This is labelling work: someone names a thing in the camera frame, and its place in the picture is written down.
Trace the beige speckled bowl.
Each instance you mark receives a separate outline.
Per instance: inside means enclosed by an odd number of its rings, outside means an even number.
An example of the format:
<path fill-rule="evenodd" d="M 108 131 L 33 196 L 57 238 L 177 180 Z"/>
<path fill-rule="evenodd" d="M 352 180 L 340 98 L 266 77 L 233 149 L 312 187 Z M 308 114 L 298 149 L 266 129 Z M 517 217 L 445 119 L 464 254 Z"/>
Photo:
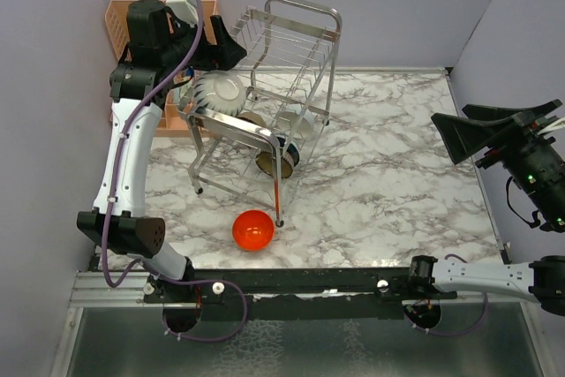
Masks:
<path fill-rule="evenodd" d="M 194 86 L 192 101 L 195 106 L 236 117 L 245 107 L 246 88 L 234 72 L 203 72 Z"/>

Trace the white bowl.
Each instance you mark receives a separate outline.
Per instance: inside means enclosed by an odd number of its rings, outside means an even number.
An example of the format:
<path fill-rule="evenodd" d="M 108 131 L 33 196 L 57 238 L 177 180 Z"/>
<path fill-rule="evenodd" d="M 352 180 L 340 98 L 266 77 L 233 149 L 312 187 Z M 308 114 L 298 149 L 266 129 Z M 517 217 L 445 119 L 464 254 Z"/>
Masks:
<path fill-rule="evenodd" d="M 315 120 L 314 115 L 309 110 L 302 117 L 299 113 L 291 112 L 288 122 L 295 130 L 296 138 L 308 139 L 313 135 Z"/>

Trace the dark patterned cream-inside bowl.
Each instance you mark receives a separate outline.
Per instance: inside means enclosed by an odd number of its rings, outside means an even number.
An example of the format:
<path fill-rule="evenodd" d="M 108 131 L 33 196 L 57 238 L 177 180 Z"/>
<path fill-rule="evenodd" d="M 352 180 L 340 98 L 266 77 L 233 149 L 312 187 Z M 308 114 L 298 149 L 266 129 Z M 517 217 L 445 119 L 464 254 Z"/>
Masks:
<path fill-rule="evenodd" d="M 281 178 L 290 178 L 294 172 L 295 168 L 300 162 L 301 156 L 299 151 L 294 145 L 290 145 L 288 148 L 282 148 L 282 155 L 280 158 L 281 164 Z M 255 157 L 255 163 L 259 169 L 269 176 L 273 176 L 275 172 L 275 154 L 267 151 L 261 151 Z"/>

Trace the red bowl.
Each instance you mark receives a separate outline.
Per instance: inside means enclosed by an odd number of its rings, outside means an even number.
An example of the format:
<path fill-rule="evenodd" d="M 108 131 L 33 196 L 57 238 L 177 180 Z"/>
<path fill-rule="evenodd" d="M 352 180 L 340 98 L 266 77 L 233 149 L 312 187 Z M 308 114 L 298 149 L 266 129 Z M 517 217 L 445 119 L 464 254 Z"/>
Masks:
<path fill-rule="evenodd" d="M 275 235 L 275 223 L 264 211 L 252 209 L 240 214 L 232 224 L 235 243 L 247 251 L 266 248 Z"/>

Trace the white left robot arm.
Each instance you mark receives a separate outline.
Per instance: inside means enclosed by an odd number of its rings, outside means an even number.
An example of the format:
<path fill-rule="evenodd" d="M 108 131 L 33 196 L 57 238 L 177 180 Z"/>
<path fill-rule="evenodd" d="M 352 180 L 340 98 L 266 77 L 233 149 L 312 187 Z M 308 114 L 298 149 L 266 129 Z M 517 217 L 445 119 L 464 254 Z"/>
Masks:
<path fill-rule="evenodd" d="M 190 261 L 165 242 L 165 222 L 145 215 L 152 140 L 174 78 L 186 69 L 224 76 L 246 51 L 222 17 L 211 17 L 207 40 L 198 0 L 139 0 L 129 4 L 129 41 L 110 74 L 112 131 L 101 187 L 77 227 L 104 253 L 127 255 L 166 277 L 164 290 L 182 302 L 194 293 Z"/>

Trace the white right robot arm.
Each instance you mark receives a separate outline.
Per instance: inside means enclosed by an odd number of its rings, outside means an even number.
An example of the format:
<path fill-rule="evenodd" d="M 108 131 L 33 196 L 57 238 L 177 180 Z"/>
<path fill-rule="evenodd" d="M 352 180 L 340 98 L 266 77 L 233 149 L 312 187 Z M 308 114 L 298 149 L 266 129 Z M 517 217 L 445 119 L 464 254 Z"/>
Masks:
<path fill-rule="evenodd" d="M 438 130 L 452 163 L 470 158 L 487 170 L 500 164 L 508 172 L 504 191 L 512 186 L 531 201 L 530 217 L 520 220 L 531 230 L 564 232 L 564 158 L 554 148 L 555 133 L 564 120 L 553 100 L 529 108 L 500 108 L 477 104 L 463 107 L 460 116 L 435 113 Z M 540 305 L 547 313 L 564 314 L 564 257 L 548 254 L 539 260 L 519 258 L 509 241 L 502 245 L 503 261 L 459 262 L 419 255 L 411 260 L 405 287 L 414 298 L 463 292 L 500 294 Z"/>

